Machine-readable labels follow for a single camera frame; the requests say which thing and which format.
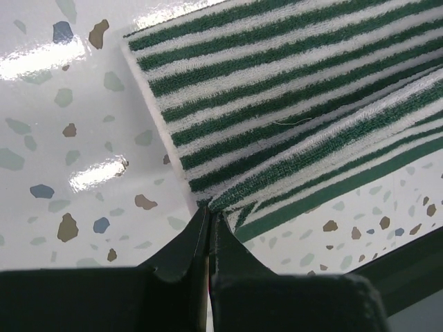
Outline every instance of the terry cloth fabric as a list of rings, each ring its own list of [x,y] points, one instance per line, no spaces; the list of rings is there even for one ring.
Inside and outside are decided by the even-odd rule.
[[[442,0],[233,0],[124,40],[179,178],[242,241],[443,147]]]

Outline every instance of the terrazzo surface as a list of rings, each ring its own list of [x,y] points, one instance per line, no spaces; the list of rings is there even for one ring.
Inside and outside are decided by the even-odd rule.
[[[217,1],[8,1],[0,27],[0,269],[134,266],[190,218],[120,36]],[[443,225],[443,151],[245,245],[345,273]]]

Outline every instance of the folded towel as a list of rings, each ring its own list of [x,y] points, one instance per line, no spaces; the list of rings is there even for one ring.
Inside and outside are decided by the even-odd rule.
[[[443,147],[442,0],[233,0],[124,40],[187,194],[242,241]]]

